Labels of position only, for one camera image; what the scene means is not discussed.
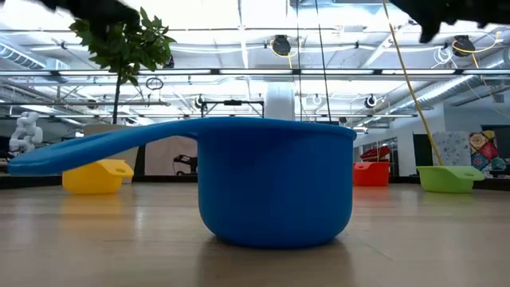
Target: ceiling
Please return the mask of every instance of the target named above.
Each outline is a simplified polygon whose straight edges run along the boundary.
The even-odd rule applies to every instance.
[[[176,69],[322,69],[323,63],[326,69],[400,68],[390,40],[386,15],[379,1],[352,1],[341,5],[319,1],[319,15],[314,6],[303,5],[299,9],[299,17],[287,0],[125,2],[135,9],[139,9],[143,3],[150,16],[156,14],[162,18],[164,25],[170,26],[168,35],[178,42],[171,46]],[[472,66],[471,57],[452,56],[450,59],[447,52],[440,54],[441,47],[445,43],[451,45],[455,35],[469,35],[477,49],[494,46],[486,52],[478,53],[479,60],[505,47],[508,39],[508,28],[505,26],[488,25],[478,29],[476,23],[458,22],[454,26],[443,25],[431,43],[419,45],[421,28],[410,24],[407,14],[390,6],[390,18],[397,29],[397,39],[402,47],[406,67],[411,69]],[[68,27],[72,22],[72,17],[65,11],[53,14],[33,2],[8,0],[3,10],[0,10],[0,41],[14,45],[41,61],[53,58],[69,69],[98,69],[88,60],[90,56],[87,49],[78,45],[80,40],[69,32]],[[500,32],[498,41],[496,32]],[[275,56],[270,47],[266,46],[278,34],[286,35],[292,45],[296,56],[291,61]],[[24,68],[12,61],[0,59],[0,69]],[[289,81],[294,83],[296,96],[304,99],[304,112],[321,114],[325,113],[326,108],[326,89],[320,77],[303,77],[301,82],[298,77],[282,80],[271,76],[160,78],[165,85],[159,91],[151,91],[143,84],[146,77],[139,78],[141,86],[138,88],[124,85],[120,90],[120,101],[139,102],[147,100],[150,95],[151,100],[161,100],[168,104],[129,106],[126,113],[197,113],[194,101],[200,95],[207,100],[260,100],[267,96],[269,83]],[[73,102],[91,99],[111,102],[115,95],[115,77],[70,77],[69,82],[63,85],[41,77],[10,77],[7,80],[43,92],[54,99],[66,95],[65,100]],[[430,83],[429,79],[415,77],[412,84],[420,89]],[[383,98],[383,105],[390,105],[408,96],[409,92],[402,78],[328,78],[332,113],[372,113],[363,104],[365,97],[371,94]],[[300,102],[295,102],[296,112],[300,112]],[[73,111],[102,114],[110,113],[111,110],[111,107],[102,106],[95,110],[75,107]],[[253,107],[243,105],[218,107],[212,113],[246,114],[255,111]]]

